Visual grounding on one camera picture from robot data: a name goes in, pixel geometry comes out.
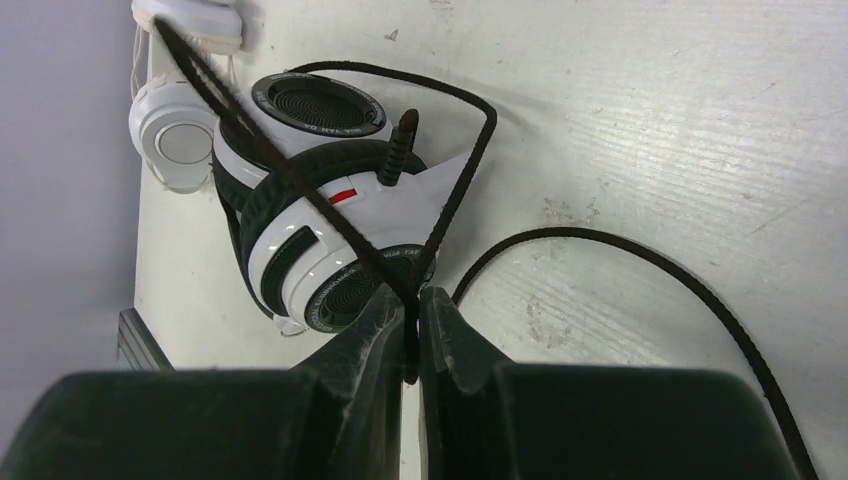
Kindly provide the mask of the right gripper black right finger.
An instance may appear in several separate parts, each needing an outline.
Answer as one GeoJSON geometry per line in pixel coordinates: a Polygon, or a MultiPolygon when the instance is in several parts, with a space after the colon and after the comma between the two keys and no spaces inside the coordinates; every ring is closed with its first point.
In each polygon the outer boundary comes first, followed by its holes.
{"type": "Polygon", "coordinates": [[[422,477],[508,478],[511,448],[493,373],[511,361],[440,287],[423,290],[420,327],[422,477]]]}

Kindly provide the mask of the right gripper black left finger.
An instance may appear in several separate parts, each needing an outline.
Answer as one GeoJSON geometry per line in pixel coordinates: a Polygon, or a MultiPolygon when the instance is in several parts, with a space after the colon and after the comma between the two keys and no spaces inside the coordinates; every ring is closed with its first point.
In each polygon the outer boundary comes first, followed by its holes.
{"type": "Polygon", "coordinates": [[[344,331],[292,367],[312,381],[294,478],[398,478],[404,319],[382,286],[344,331]]]}

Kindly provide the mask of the black and white headphones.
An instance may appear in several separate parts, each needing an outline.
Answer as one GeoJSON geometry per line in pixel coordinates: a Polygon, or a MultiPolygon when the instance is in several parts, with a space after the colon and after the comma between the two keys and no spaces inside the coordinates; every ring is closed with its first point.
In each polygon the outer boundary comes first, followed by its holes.
{"type": "MultiPolygon", "coordinates": [[[[394,293],[399,295],[407,314],[416,317],[420,302],[414,296],[413,290],[420,286],[425,269],[433,262],[436,250],[443,242],[478,170],[497,126],[498,114],[495,107],[478,95],[455,85],[378,65],[354,61],[319,61],[296,67],[295,70],[298,73],[321,70],[352,71],[399,80],[455,97],[484,114],[485,121],[470,157],[461,166],[459,177],[425,242],[418,263],[409,278],[404,279],[389,270],[385,261],[378,256],[376,248],[365,236],[318,192],[315,182],[307,178],[304,170],[295,166],[292,160],[278,149],[253,116],[246,111],[231,88],[225,84],[202,55],[184,39],[172,23],[162,16],[156,16],[153,19],[153,27],[164,41],[181,73],[204,102],[218,115],[222,123],[241,141],[250,144],[258,159],[265,162],[273,171],[286,176],[300,190],[313,209],[350,244],[358,258],[365,263],[366,268],[371,270],[373,276],[386,283],[394,293]]],[[[655,250],[625,237],[590,228],[537,228],[508,237],[487,250],[462,277],[454,292],[455,298],[462,298],[482,268],[507,248],[531,240],[556,237],[590,240],[626,251],[663,270],[697,296],[722,323],[745,357],[777,421],[797,474],[802,479],[817,478],[818,473],[814,462],[787,399],[763,355],[738,318],[705,283],[655,250]]]]}

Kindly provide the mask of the white wired headphones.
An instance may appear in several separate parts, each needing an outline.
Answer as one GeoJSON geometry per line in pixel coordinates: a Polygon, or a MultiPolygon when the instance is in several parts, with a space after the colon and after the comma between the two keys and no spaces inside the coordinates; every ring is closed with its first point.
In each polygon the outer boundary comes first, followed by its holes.
{"type": "Polygon", "coordinates": [[[216,116],[171,59],[153,20],[172,21],[206,58],[231,58],[242,44],[242,18],[234,1],[133,1],[130,8],[136,22],[132,143],[165,189],[190,194],[210,175],[216,116]]]}

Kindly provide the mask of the aluminium rail frame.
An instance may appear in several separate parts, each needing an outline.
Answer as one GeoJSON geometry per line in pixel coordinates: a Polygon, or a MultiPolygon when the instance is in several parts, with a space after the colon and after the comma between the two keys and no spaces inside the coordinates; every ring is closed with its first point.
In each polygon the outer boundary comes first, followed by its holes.
{"type": "Polygon", "coordinates": [[[122,310],[118,317],[118,363],[130,370],[171,371],[172,363],[135,308],[122,310]]]}

